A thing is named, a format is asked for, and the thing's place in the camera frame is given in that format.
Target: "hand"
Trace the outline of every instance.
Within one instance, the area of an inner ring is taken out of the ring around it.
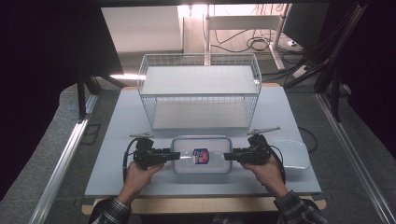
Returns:
[[[163,168],[164,164],[153,165],[147,171],[140,169],[136,162],[131,162],[128,167],[125,184],[122,187],[118,200],[130,206],[131,202],[136,198],[140,190],[151,182],[151,177]]]
[[[256,179],[277,199],[282,198],[288,193],[288,189],[282,181],[278,164],[273,156],[264,165],[254,165],[251,163],[241,163],[241,165],[246,170],[253,172]]]

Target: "gray floor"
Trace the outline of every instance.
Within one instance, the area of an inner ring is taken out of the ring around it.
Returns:
[[[218,35],[219,38],[225,38],[226,34],[218,33]],[[199,41],[190,42],[197,45]],[[245,42],[241,43],[234,46],[245,45]],[[262,57],[260,58],[262,72],[274,72],[274,64],[266,58],[267,55],[260,57]],[[120,58],[125,71],[135,71],[141,62],[139,54],[123,54]],[[105,90],[99,96],[93,112],[94,116],[89,124],[92,127],[100,125],[100,132],[94,142],[88,135],[82,139],[82,143],[85,144],[78,147],[46,223],[86,223],[88,220],[88,217],[80,212],[80,204],[120,92],[120,89],[102,79],[99,81]],[[315,77],[310,78],[297,87],[287,90],[287,95],[297,124],[311,131],[318,139],[318,148],[309,155],[322,187],[323,197],[327,202],[322,212],[330,223],[382,223],[320,107],[317,96],[312,92],[314,81]],[[128,81],[128,84],[135,85],[135,82]],[[76,100],[76,86],[64,90],[61,94],[58,111],[35,154],[26,164],[5,199],[0,202],[1,223],[29,221],[78,119]],[[396,213],[396,161],[353,112],[347,104],[347,98],[340,100],[340,116],[342,125],[368,172],[384,194],[393,213]],[[312,137],[303,131],[301,133],[304,142],[308,148],[311,148],[314,145]]]

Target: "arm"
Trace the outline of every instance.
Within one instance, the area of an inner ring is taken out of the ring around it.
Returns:
[[[150,183],[151,177],[159,172],[163,166],[164,164],[154,165],[145,171],[140,169],[134,161],[131,162],[119,195],[93,223],[127,223],[131,215],[131,202]]]
[[[288,191],[273,156],[264,165],[241,164],[276,198],[274,203],[285,223],[327,223],[319,211],[305,203],[293,191]]]

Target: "plaid sleeve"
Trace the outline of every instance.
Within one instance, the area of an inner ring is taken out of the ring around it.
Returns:
[[[114,198],[110,206],[93,222],[93,224],[127,223],[130,215],[131,208],[121,203],[117,198]]]
[[[292,190],[285,197],[276,199],[274,203],[285,223],[327,223],[319,211],[307,205]]]

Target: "person's left hand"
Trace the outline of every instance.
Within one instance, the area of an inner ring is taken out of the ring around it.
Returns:
[[[153,165],[147,171],[140,169],[139,165],[132,161],[128,167],[125,184],[122,187],[118,200],[130,206],[131,202],[136,198],[140,190],[151,182],[151,177],[163,168],[164,164]]]

